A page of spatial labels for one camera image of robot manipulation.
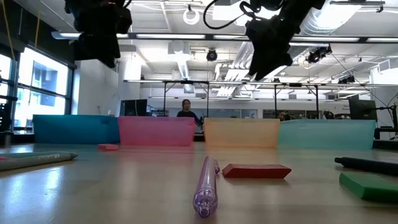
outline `monitor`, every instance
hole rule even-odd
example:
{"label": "monitor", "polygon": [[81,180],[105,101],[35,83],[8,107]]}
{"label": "monitor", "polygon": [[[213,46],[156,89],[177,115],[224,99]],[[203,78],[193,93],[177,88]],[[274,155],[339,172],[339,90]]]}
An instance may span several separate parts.
{"label": "monitor", "polygon": [[147,116],[147,100],[122,100],[120,116]]}
{"label": "monitor", "polygon": [[376,103],[373,100],[349,100],[351,119],[373,119],[377,121]]}

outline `blue plastic bin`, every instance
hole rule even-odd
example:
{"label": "blue plastic bin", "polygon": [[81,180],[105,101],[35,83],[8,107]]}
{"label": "blue plastic bin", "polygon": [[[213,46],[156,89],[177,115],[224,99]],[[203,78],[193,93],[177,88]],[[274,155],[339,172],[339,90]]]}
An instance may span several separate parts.
{"label": "blue plastic bin", "polygon": [[300,119],[280,124],[278,148],[371,149],[374,120]]}
{"label": "blue plastic bin", "polygon": [[118,119],[95,115],[33,115],[36,143],[112,144],[120,142]]}

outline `translucent plastic bin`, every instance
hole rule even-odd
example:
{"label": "translucent plastic bin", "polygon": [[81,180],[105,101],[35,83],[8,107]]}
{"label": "translucent plastic bin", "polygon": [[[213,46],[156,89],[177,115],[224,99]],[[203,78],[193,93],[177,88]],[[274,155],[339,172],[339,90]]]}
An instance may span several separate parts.
{"label": "translucent plastic bin", "polygon": [[371,149],[376,121],[300,119],[280,124],[278,148]]}
{"label": "translucent plastic bin", "polygon": [[120,141],[125,146],[190,146],[193,118],[120,116]]}
{"label": "translucent plastic bin", "polygon": [[205,141],[211,147],[276,148],[279,119],[206,118]]}
{"label": "translucent plastic bin", "polygon": [[118,119],[95,115],[33,115],[36,143],[113,144],[119,142]]}

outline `pink block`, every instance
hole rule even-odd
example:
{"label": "pink block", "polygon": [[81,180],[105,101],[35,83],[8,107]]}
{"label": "pink block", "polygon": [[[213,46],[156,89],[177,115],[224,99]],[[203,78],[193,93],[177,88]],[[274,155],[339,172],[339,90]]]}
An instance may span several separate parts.
{"label": "pink block", "polygon": [[120,142],[125,146],[190,146],[195,136],[193,118],[120,116]]}
{"label": "pink block", "polygon": [[119,146],[114,144],[99,144],[98,149],[111,151],[111,150],[118,150]]}

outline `dark hair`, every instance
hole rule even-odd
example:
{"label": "dark hair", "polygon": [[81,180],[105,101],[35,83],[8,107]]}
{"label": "dark hair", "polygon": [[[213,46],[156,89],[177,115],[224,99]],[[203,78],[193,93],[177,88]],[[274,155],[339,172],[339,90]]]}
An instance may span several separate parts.
{"label": "dark hair", "polygon": [[191,104],[191,101],[189,101],[189,100],[187,100],[187,99],[183,100],[183,101],[182,101],[182,109],[184,109],[184,103],[185,103],[186,101],[189,102],[189,104]]}

